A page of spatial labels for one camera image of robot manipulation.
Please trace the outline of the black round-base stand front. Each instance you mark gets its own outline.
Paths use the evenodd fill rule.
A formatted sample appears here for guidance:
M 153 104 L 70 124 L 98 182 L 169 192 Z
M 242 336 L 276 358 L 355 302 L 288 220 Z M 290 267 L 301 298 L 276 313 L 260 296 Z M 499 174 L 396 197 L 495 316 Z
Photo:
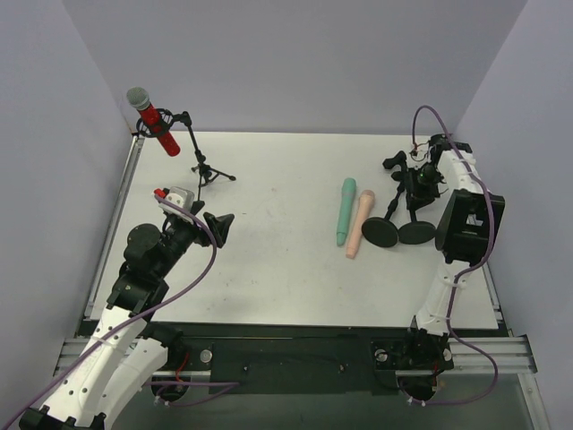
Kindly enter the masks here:
M 381 248 L 390 248 L 398 243 L 398 228 L 391 221 L 391 217 L 398 207 L 399 199 L 406 190 L 404 184 L 404 171 L 407 170 L 406 154 L 401 150 L 394 157 L 382 162 L 385 170 L 394 171 L 391 177 L 398 183 L 394 198 L 390 201 L 386 214 L 383 217 L 370 217 L 362 225 L 363 237 L 371 244 Z

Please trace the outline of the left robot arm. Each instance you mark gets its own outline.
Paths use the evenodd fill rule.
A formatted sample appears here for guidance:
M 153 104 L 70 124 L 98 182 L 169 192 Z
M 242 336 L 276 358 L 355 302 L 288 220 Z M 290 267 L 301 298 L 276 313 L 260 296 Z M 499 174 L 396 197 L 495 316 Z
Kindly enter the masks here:
M 22 412 L 19 428 L 109 429 L 153 373 L 182 354 L 181 332 L 151 320 L 168 303 L 166 276 L 191 245 L 222 247 L 235 217 L 206 212 L 196 219 L 172 208 L 165 215 L 164 231 L 153 224 L 130 231 L 124 264 L 90 340 L 43 404 Z

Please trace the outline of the black tripod microphone stand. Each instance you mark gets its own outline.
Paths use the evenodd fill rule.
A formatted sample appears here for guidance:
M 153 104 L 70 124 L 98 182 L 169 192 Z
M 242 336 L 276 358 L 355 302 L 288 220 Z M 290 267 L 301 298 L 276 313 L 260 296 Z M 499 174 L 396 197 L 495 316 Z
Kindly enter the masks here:
M 236 180 L 235 176 L 230 175 L 228 173 L 225 173 L 221 170 L 215 169 L 207 163 L 207 157 L 203 154 L 203 152 L 201 151 L 201 149 L 197 143 L 197 140 L 196 140 L 196 137 L 194 134 L 194 130 L 192 128 L 192 119 L 191 119 L 190 114 L 187 111 L 184 111 L 183 113 L 180 113 L 180 114 L 173 114 L 168 109 L 157 108 L 157 110 L 159 111 L 159 113 L 162 115 L 163 119 L 167 123 L 167 126 L 169 127 L 170 133 L 171 133 L 172 127 L 175 124 L 180 123 L 186 128 L 188 134 L 190 135 L 190 139 L 191 139 L 192 147 L 193 147 L 193 153 L 194 153 L 194 156 L 196 158 L 196 165 L 194 167 L 192 167 L 192 172 L 197 173 L 199 175 L 198 195 L 201 195 L 201 191 L 204 187 L 212 184 L 213 182 L 215 182 L 220 177 L 224 177 L 224 178 L 226 178 L 232 182 L 234 182 Z M 137 130 L 137 133 L 139 135 L 141 135 L 145 138 L 156 139 L 153 135 L 147 135 L 148 130 L 141 123 L 140 118 L 137 120 L 136 130 Z

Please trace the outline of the red glitter microphone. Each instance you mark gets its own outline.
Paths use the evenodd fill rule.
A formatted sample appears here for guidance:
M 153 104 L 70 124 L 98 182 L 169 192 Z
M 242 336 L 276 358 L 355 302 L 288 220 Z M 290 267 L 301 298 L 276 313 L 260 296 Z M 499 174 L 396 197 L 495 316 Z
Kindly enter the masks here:
M 126 92 L 126 99 L 139 112 L 141 123 L 148 130 L 147 135 L 153 135 L 168 156 L 177 156 L 180 153 L 180 147 L 170 133 L 162 115 L 151 104 L 149 93 L 142 87 L 132 87 Z

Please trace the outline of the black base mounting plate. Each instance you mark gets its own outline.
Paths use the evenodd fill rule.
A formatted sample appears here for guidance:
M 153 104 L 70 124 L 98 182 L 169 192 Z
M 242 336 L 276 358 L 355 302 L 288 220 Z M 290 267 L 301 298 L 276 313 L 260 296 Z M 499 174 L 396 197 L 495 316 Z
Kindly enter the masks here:
M 448 336 L 414 328 L 152 322 L 139 338 L 167 347 L 155 380 L 233 394 L 426 394 L 453 367 Z

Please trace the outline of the mint green toy microphone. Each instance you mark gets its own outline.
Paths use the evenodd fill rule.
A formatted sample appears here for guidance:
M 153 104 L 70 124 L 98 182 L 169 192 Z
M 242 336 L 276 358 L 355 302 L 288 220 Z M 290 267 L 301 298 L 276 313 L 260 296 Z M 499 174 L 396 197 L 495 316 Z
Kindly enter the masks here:
M 347 177 L 341 188 L 341 201 L 338 211 L 338 223 L 336 232 L 337 246 L 342 246 L 346 242 L 349 232 L 349 224 L 354 207 L 356 193 L 356 181 L 352 177 Z

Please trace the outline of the peach toy microphone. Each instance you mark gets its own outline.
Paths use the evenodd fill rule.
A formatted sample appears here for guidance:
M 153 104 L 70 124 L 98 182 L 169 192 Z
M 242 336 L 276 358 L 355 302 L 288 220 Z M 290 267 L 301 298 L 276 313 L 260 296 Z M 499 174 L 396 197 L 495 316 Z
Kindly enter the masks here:
M 355 222 L 346 244 L 346 258 L 354 259 L 358 253 L 362 240 L 363 223 L 370 216 L 375 202 L 375 193 L 372 190 L 364 190 L 359 196 L 358 209 Z

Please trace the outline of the black round-base stand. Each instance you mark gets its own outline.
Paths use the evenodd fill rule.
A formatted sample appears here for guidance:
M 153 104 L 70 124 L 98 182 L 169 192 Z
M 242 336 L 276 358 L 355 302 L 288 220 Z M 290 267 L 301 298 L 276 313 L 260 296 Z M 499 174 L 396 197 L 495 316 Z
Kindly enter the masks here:
M 435 238 L 436 227 L 429 221 L 419 220 L 416 212 L 434 202 L 432 189 L 416 182 L 413 169 L 395 172 L 391 177 L 399 182 L 406 193 L 406 211 L 410 217 L 410 220 L 398 229 L 398 241 L 405 245 L 421 245 L 431 241 Z
M 398 243 L 398 228 L 391 221 L 391 217 L 398 207 L 399 199 L 406 190 L 404 184 L 404 171 L 407 170 L 406 154 L 401 150 L 394 157 L 382 162 L 385 170 L 394 171 L 391 177 L 398 183 L 394 198 L 390 201 L 386 214 L 383 217 L 370 217 L 362 225 L 363 237 L 371 244 L 381 248 L 390 248 Z

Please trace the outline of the aluminium frame rail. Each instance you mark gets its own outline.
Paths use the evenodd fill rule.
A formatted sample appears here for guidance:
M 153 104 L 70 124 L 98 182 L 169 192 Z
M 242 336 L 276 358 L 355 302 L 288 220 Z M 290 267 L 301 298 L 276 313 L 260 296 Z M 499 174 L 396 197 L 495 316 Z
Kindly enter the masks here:
M 499 374 L 535 374 L 538 370 L 533 351 L 525 336 L 472 338 L 468 341 L 496 362 Z M 56 362 L 54 376 L 66 369 L 80 355 L 87 343 L 86 338 L 66 339 Z M 492 363 L 484 354 L 457 340 L 449 341 L 449 350 L 454 372 L 487 374 L 492 370 Z

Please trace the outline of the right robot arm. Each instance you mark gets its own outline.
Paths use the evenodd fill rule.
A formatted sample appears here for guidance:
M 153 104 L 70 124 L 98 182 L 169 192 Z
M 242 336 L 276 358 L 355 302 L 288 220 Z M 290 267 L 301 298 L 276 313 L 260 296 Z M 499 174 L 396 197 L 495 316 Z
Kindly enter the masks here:
M 424 233 L 422 223 L 412 221 L 399 230 L 399 238 L 409 245 L 432 238 L 442 255 L 427 298 L 413 318 L 408 345 L 413 357 L 442 360 L 452 337 L 454 304 L 469 277 L 492 253 L 505 200 L 489 192 L 479 177 L 469 144 L 435 134 L 428 152 L 428 161 L 407 174 L 407 208 L 414 214 L 433 202 L 439 183 L 448 186 L 449 200 L 432 233 Z

